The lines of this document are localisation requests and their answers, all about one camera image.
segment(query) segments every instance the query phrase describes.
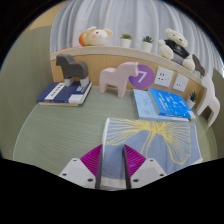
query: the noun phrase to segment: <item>small plant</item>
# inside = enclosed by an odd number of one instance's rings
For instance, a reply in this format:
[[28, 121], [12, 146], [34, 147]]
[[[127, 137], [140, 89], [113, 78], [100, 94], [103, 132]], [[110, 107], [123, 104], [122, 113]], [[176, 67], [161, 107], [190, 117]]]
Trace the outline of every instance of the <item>small plant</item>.
[[197, 99], [197, 97], [198, 97], [198, 94], [195, 91], [193, 91], [190, 94], [190, 100], [193, 101], [193, 102], [195, 102], [195, 100]]
[[148, 42], [148, 43], [152, 43], [153, 39], [150, 36], [146, 36], [142, 38], [142, 41]]
[[129, 35], [129, 34], [122, 34], [121, 38], [131, 39], [131, 35]]

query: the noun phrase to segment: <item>orange toy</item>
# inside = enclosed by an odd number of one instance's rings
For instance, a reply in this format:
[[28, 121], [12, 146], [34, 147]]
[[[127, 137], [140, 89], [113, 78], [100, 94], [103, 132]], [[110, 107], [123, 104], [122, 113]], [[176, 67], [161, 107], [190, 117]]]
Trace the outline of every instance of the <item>orange toy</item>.
[[103, 46], [112, 35], [109, 29], [101, 30], [93, 26], [79, 36], [79, 43], [82, 46]]

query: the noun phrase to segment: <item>table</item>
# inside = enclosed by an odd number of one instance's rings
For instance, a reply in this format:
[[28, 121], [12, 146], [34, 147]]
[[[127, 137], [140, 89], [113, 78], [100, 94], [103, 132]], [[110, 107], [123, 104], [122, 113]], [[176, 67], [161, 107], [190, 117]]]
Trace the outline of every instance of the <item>table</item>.
[[[203, 162], [217, 159], [213, 131], [203, 115], [191, 120]], [[102, 144], [108, 117], [137, 119], [134, 96], [126, 90], [122, 99], [117, 89], [104, 94], [92, 86], [85, 102], [78, 107], [43, 106], [37, 104], [24, 123], [14, 149], [14, 161], [31, 164], [59, 175], [71, 158], [80, 158]]]

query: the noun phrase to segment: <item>number 7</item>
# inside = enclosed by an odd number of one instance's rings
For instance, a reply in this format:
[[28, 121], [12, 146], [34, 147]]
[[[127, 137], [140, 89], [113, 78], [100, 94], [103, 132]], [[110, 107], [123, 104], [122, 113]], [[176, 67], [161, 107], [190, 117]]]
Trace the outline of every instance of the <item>number 7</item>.
[[145, 76], [147, 75], [147, 72], [139, 71], [138, 74], [139, 74], [139, 73], [142, 73], [143, 76], [138, 80], [138, 82], [142, 82], [142, 80], [143, 80], [143, 79], [145, 78]]

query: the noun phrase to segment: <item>plush toy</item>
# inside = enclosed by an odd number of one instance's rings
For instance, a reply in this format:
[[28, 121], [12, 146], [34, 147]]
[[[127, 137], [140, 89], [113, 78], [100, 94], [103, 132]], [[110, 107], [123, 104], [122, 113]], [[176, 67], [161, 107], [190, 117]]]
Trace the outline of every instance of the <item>plush toy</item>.
[[192, 55], [185, 50], [188, 41], [178, 31], [166, 29], [165, 33], [167, 35], [167, 40], [158, 41], [161, 56], [193, 72], [195, 70], [195, 64]]
[[100, 30], [93, 26], [79, 36], [79, 43], [82, 46], [102, 46], [112, 35], [109, 29]]

